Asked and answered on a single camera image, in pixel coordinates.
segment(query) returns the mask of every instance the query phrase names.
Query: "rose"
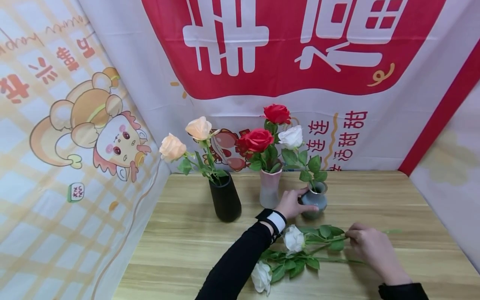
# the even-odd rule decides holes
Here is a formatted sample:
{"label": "rose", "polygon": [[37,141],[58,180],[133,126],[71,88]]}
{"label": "rose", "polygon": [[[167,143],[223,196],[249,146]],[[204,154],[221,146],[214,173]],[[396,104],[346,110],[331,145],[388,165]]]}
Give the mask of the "rose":
{"label": "rose", "polygon": [[273,124],[290,124],[290,112],[285,105],[272,104],[264,108],[267,120]]}
{"label": "rose", "polygon": [[270,294],[270,282],[272,281],[270,266],[263,262],[257,262],[255,268],[253,268],[252,281],[257,292],[263,293],[263,291],[266,291],[268,296]]}
{"label": "rose", "polygon": [[298,253],[303,250],[303,247],[305,247],[305,237],[295,225],[291,225],[287,228],[287,232],[283,239],[285,241],[285,246],[288,249],[287,255]]}
{"label": "rose", "polygon": [[197,141],[208,140],[212,135],[217,134],[220,130],[215,131],[213,134],[210,134],[212,129],[212,123],[207,121],[205,117],[199,117],[188,123],[185,130]]}
{"label": "rose", "polygon": [[288,129],[287,131],[278,134],[279,143],[284,144],[287,149],[293,150],[298,148],[303,143],[301,125],[297,125]]}
{"label": "rose", "polygon": [[162,159],[167,162],[179,159],[186,151],[187,146],[171,133],[163,139],[162,145],[160,146]]}
{"label": "rose", "polygon": [[263,128],[257,128],[237,140],[241,152],[263,152],[274,141],[272,134]]}

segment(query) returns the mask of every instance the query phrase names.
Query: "flower arrangement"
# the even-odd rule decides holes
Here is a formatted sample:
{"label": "flower arrangement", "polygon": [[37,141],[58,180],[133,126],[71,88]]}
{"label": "flower arrangement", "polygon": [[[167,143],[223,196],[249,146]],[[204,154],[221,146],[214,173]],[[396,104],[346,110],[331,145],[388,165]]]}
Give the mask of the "flower arrangement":
{"label": "flower arrangement", "polygon": [[[329,249],[339,252],[345,247],[345,232],[335,226],[321,225],[319,228],[297,228],[291,225],[286,229],[284,242],[286,251],[267,249],[262,253],[260,260],[252,272],[252,281],[257,292],[270,294],[270,285],[280,281],[286,274],[294,278],[301,274],[305,266],[320,270],[320,262],[356,263],[362,261],[317,257],[320,250]],[[306,251],[310,245],[319,245],[317,248]]]}
{"label": "flower arrangement", "polygon": [[308,159],[308,150],[299,151],[299,147],[303,145],[301,126],[281,132],[278,137],[279,143],[285,146],[282,149],[282,157],[287,164],[285,168],[301,169],[300,180],[308,182],[313,192],[321,192],[317,190],[315,183],[325,181],[327,172],[320,170],[322,159],[318,155]]}
{"label": "flower arrangement", "polygon": [[[162,145],[160,146],[162,159],[167,162],[172,162],[183,157],[182,162],[178,166],[180,172],[188,175],[192,170],[193,165],[197,167],[198,171],[201,172],[204,177],[207,177],[213,184],[221,185],[220,177],[228,176],[228,174],[222,169],[215,168],[213,155],[210,151],[210,139],[212,136],[216,135],[219,130],[211,132],[212,123],[207,121],[205,117],[200,117],[191,121],[188,123],[185,130],[193,137],[199,146],[203,148],[204,152],[207,154],[208,164],[203,162],[198,151],[195,151],[194,154],[187,152],[187,146],[171,133],[163,139]],[[190,160],[190,158],[194,157],[197,158],[198,163]]]}
{"label": "flower arrangement", "polygon": [[264,128],[257,128],[237,140],[237,146],[242,152],[251,152],[250,169],[263,170],[273,174],[282,169],[278,159],[279,143],[278,126],[290,124],[290,111],[284,105],[272,104],[264,108]]}

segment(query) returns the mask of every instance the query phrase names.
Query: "white cuff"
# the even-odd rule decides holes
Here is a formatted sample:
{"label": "white cuff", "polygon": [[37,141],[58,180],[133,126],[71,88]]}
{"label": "white cuff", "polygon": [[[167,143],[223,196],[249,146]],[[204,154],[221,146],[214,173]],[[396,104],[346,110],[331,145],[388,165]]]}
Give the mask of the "white cuff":
{"label": "white cuff", "polygon": [[285,221],[279,214],[273,212],[267,217],[267,219],[269,219],[273,222],[273,224],[275,224],[276,228],[278,229],[278,233],[282,232],[285,229]]}

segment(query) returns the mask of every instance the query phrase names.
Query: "vase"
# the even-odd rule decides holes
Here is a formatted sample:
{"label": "vase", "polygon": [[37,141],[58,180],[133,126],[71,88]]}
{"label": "vase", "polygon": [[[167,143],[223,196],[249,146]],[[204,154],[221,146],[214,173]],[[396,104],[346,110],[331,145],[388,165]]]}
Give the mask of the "vase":
{"label": "vase", "polygon": [[233,222],[241,215],[241,203],[232,176],[228,172],[227,174],[228,176],[219,177],[220,185],[213,184],[210,180],[208,182],[216,216],[223,222]]}
{"label": "vase", "polygon": [[273,174],[260,170],[260,204],[264,208],[274,209],[280,202],[278,198],[280,176],[282,170]]}
{"label": "vase", "polygon": [[301,197],[301,202],[303,205],[315,205],[318,207],[318,212],[305,212],[302,213],[302,216],[304,216],[307,219],[317,219],[323,211],[327,207],[327,197],[325,196],[325,193],[328,190],[328,186],[325,182],[316,182],[315,183],[315,190],[320,191],[320,192],[314,192],[312,191],[312,185],[308,185],[308,192],[306,192],[302,197]]}

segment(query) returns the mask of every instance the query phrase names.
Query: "hand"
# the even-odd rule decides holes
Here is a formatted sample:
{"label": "hand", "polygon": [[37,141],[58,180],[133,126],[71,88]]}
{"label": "hand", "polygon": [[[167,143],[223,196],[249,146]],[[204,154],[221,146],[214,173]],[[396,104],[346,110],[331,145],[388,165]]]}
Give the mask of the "hand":
{"label": "hand", "polygon": [[301,205],[298,197],[308,192],[308,187],[301,190],[290,190],[283,192],[282,200],[275,208],[285,219],[293,219],[304,212],[316,212],[318,207],[315,205]]}
{"label": "hand", "polygon": [[398,261],[392,243],[381,231],[360,223],[353,224],[345,233],[355,252],[368,263],[388,286],[412,283]]}

